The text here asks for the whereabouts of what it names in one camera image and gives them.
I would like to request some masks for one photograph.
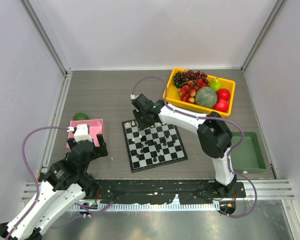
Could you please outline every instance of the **grapes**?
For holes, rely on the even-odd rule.
[[[188,81],[196,81],[197,79],[202,79],[203,83],[209,84],[209,81],[206,79],[208,75],[206,75],[204,72],[193,70],[187,70],[184,72],[178,71],[173,76],[173,84],[178,88],[181,89],[183,86],[185,86],[184,83]]]

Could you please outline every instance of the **yellow tray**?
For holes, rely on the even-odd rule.
[[[222,112],[222,111],[214,110],[212,108],[207,108],[207,107],[204,107],[204,106],[199,106],[199,105],[196,105],[196,104],[181,101],[179,93],[178,93],[178,88],[174,85],[174,81],[173,81],[174,75],[179,71],[181,73],[183,73],[183,72],[186,72],[187,70],[175,67],[172,70],[169,81],[166,85],[167,89],[168,89],[168,93],[167,93],[167,96],[166,96],[166,101],[169,104],[172,104],[174,106],[181,107],[181,108],[184,108],[184,109],[189,109],[189,110],[192,110],[192,111],[196,111],[196,112],[199,112],[199,113],[210,114],[212,111],[217,112],[223,118],[230,116],[231,110],[232,110],[232,104],[234,102],[234,96],[235,96],[236,83],[234,81],[218,77],[219,81],[222,84],[222,88],[223,89],[228,89],[231,93],[231,97],[228,100],[229,109],[226,112]],[[208,75],[208,77],[206,79],[209,81],[209,83],[211,83],[215,78],[216,78],[215,76]]]

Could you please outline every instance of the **white wall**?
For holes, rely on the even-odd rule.
[[[300,0],[288,0],[246,71],[275,167],[300,206]]]
[[[241,67],[275,2],[31,0],[72,70]]]
[[[28,132],[50,124],[63,77],[18,0],[0,0],[0,223],[19,210],[29,174],[21,157]],[[29,139],[33,170],[47,133]]]

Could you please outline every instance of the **gray table surface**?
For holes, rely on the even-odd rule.
[[[256,116],[250,100],[247,83],[239,69],[205,70],[206,74],[220,76],[236,82],[231,116],[245,132],[257,132],[267,170],[251,173],[251,179],[273,179],[273,173],[266,154]],[[60,126],[69,126],[74,114],[82,112],[90,119],[103,119],[108,156],[90,163],[88,172],[97,179],[213,179],[215,170],[210,157],[203,153],[198,137],[179,129],[188,160],[131,173],[122,122],[134,119],[134,107],[130,94],[135,83],[149,76],[161,77],[168,81],[171,70],[114,70],[75,71],[72,75],[66,97]],[[149,79],[139,84],[136,94],[143,93],[154,102],[162,99],[163,84]],[[231,131],[238,130],[228,124]],[[65,157],[68,133],[59,130],[50,159],[50,165]]]

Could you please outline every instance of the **green ball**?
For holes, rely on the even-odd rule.
[[[73,120],[74,121],[89,120],[89,117],[85,113],[78,112],[73,116]]]

